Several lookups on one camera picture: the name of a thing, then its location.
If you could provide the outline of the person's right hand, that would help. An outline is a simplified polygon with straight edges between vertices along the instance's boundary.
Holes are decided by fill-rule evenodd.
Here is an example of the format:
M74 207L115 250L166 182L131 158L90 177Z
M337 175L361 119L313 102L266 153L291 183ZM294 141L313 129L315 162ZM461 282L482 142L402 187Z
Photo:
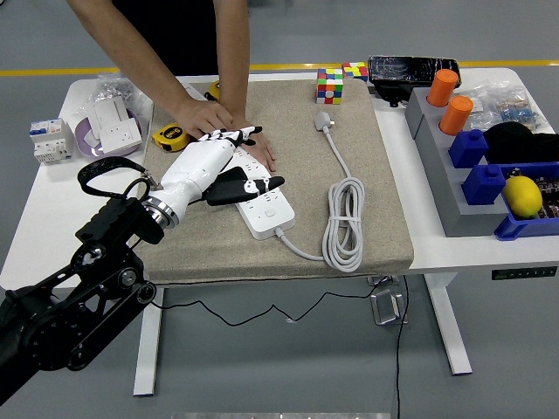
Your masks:
M176 122L194 139L232 127L233 117L214 101L186 99L174 113Z

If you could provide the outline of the person's left hand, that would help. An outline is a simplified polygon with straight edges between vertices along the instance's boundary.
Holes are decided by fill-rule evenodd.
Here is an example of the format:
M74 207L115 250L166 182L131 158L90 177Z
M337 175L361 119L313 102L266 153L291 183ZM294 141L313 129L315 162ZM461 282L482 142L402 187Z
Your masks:
M233 117L232 129L249 127L251 125L244 117L235 115ZM272 144L266 136L260 132L252 134L250 139L254 141L253 145L243 144L242 148L246 150L255 160L262 164L269 173L276 171L276 155L273 151Z

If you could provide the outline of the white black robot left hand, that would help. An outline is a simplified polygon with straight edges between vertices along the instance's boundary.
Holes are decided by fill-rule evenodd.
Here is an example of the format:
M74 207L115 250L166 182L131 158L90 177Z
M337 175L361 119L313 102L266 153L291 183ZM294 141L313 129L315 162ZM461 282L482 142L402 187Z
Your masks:
M260 127L232 132L216 130L192 142L167 170L161 187L150 192L144 204L165 216L173 228L183 220L192 203L242 203L283 185L285 179L281 176L250 180L240 168L224 169L237 148L252 145L250 136L260 131Z

